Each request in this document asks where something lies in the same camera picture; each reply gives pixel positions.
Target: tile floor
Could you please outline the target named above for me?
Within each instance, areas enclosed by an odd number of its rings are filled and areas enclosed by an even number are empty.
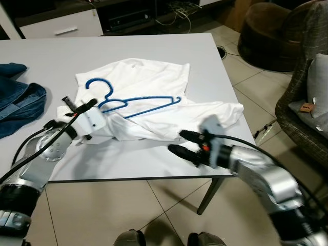
[[[192,32],[211,32],[217,45],[238,54],[239,33],[209,20]],[[255,68],[240,57],[223,60],[252,133],[275,118],[277,100],[292,73]],[[312,189],[320,177],[278,124],[257,144],[275,155]],[[190,232],[206,231],[228,246],[278,246],[268,216],[240,180],[227,179],[202,216],[196,214],[209,179],[50,184],[37,204],[27,238],[33,246],[112,245],[123,231],[142,230],[149,245],[187,245]]]

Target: white cabinet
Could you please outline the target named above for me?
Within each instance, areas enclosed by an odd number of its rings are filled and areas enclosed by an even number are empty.
[[[212,4],[212,3],[219,2],[219,1],[221,1],[221,0],[200,0],[199,5],[204,6],[206,4]]]
[[[25,38],[101,36],[96,10],[87,10],[20,27]]]

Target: drawer handle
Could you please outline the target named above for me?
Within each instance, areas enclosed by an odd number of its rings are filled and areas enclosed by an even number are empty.
[[[78,30],[77,27],[70,27],[70,28],[67,28],[67,29],[64,29],[64,30],[61,30],[61,31],[54,32],[54,34],[56,36],[59,36],[59,35],[65,34],[65,33],[75,32],[77,30]]]

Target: plastic hanger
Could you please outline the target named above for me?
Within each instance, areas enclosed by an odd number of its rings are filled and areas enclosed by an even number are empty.
[[[104,79],[104,78],[92,78],[92,79],[90,79],[86,82],[86,88],[89,89],[90,84],[92,82],[95,82],[95,81],[105,82],[108,85],[109,89],[110,89],[109,93],[105,95],[105,100],[102,101],[101,103],[99,103],[99,105],[98,105],[99,109],[103,105],[105,105],[106,103],[109,103],[111,101],[119,101],[119,102],[123,103],[123,105],[120,105],[120,106],[117,106],[117,107],[114,107],[114,108],[111,108],[111,109],[103,110],[102,111],[103,113],[107,113],[107,112],[110,112],[110,111],[113,111],[113,110],[117,110],[117,109],[127,107],[129,105],[130,101],[137,101],[137,100],[144,100],[144,99],[170,99],[171,100],[171,102],[168,103],[168,104],[164,104],[164,105],[152,108],[152,109],[144,110],[144,111],[141,111],[141,112],[138,112],[138,113],[135,113],[135,114],[131,114],[129,116],[125,116],[124,119],[131,118],[133,116],[137,116],[137,115],[141,115],[141,114],[145,114],[145,113],[148,113],[148,112],[151,112],[151,111],[155,111],[157,109],[161,109],[161,108],[164,108],[164,107],[167,107],[167,106],[170,106],[170,105],[174,105],[174,104],[177,104],[181,101],[181,97],[179,97],[179,96],[177,96],[177,101],[174,101],[173,96],[142,96],[142,97],[134,97],[134,98],[128,98],[128,99],[108,99],[114,92],[114,89],[113,89],[111,83],[108,80]]]

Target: tag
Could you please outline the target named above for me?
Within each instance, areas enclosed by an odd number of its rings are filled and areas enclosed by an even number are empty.
[[[316,129],[317,129],[319,132],[323,132],[323,130],[321,129],[320,126],[317,126]]]
[[[315,105],[314,104],[309,104],[309,103],[303,103],[302,107],[300,108],[301,112],[311,112],[312,110],[314,110]]]

